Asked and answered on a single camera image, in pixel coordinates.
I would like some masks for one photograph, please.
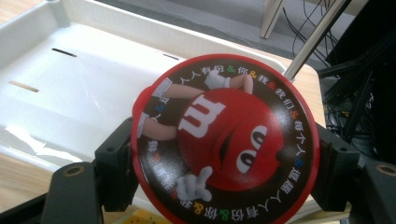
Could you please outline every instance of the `white glove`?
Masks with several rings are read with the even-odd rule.
[[[212,200],[212,194],[205,189],[206,180],[212,175],[213,169],[206,166],[201,170],[199,176],[186,175],[177,179],[177,197],[182,201],[202,199],[205,202]]]

